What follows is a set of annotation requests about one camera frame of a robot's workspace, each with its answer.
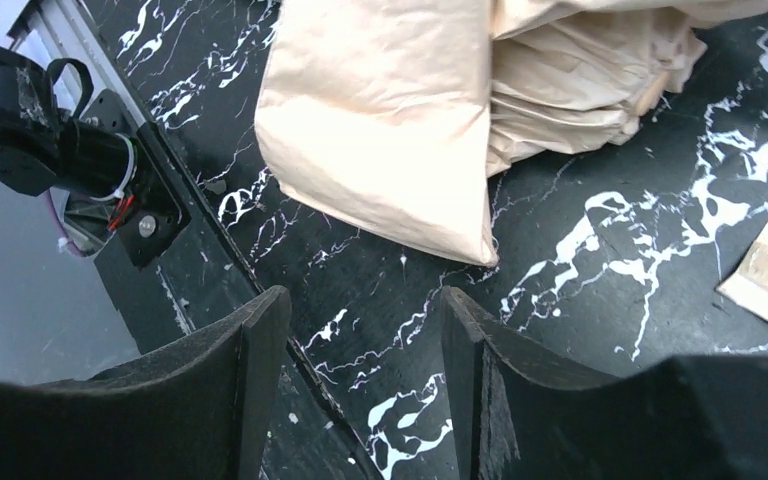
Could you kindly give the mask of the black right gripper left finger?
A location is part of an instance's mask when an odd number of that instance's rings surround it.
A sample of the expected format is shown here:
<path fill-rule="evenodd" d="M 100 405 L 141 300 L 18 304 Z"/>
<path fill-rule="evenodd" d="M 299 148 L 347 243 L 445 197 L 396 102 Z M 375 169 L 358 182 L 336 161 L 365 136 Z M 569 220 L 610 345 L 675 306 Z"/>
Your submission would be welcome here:
<path fill-rule="evenodd" d="M 255 479 L 288 290 L 87 380 L 0 381 L 0 479 Z"/>

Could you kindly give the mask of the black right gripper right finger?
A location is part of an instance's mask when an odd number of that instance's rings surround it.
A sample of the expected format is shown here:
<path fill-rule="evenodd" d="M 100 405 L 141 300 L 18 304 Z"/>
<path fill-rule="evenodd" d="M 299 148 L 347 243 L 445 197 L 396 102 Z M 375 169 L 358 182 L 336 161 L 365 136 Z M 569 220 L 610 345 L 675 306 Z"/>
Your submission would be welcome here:
<path fill-rule="evenodd" d="M 677 355 L 617 378 L 459 288 L 440 312 L 461 478 L 768 479 L 768 356 Z"/>

